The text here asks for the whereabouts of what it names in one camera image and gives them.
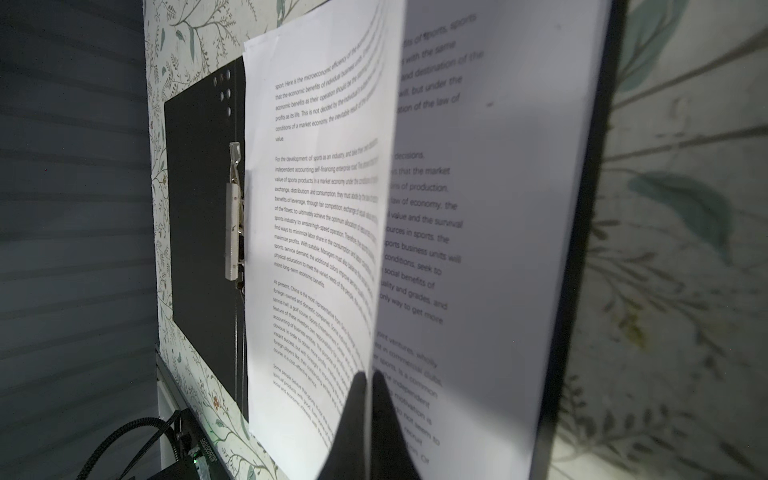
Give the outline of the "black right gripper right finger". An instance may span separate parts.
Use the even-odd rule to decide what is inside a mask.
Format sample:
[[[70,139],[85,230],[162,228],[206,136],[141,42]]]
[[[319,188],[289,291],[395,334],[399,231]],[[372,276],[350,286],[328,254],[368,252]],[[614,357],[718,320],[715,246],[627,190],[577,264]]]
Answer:
[[[371,478],[419,480],[382,372],[372,380]]]

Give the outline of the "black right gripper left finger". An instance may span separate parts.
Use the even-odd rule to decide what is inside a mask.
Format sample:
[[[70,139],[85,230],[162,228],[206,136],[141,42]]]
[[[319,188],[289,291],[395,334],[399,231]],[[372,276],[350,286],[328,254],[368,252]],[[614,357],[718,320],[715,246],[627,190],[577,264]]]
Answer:
[[[365,460],[367,378],[357,372],[351,382],[339,427],[319,480],[363,480],[367,476]]]

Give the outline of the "printed paper sheet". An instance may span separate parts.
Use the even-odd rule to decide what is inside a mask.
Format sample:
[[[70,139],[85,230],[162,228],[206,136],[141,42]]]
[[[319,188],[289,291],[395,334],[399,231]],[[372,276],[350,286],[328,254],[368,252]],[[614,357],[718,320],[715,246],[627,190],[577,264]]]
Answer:
[[[372,364],[405,14],[331,1],[245,45],[249,427],[291,479]]]
[[[374,353],[425,479],[525,479],[606,1],[412,1]]]

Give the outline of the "black white file folder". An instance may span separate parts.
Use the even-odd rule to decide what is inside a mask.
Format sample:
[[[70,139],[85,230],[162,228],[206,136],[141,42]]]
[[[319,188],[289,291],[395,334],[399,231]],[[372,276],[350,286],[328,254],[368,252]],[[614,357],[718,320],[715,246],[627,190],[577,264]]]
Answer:
[[[174,318],[249,427],[245,317],[245,93],[243,55],[165,105]],[[372,364],[379,318],[379,288]],[[540,408],[529,479],[542,440]]]

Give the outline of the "printed paper sheet back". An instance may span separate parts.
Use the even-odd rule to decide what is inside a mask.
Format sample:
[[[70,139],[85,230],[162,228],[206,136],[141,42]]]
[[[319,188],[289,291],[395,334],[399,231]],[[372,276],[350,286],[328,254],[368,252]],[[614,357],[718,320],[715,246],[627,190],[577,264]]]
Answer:
[[[425,479],[525,479],[606,1],[412,1],[374,353]]]

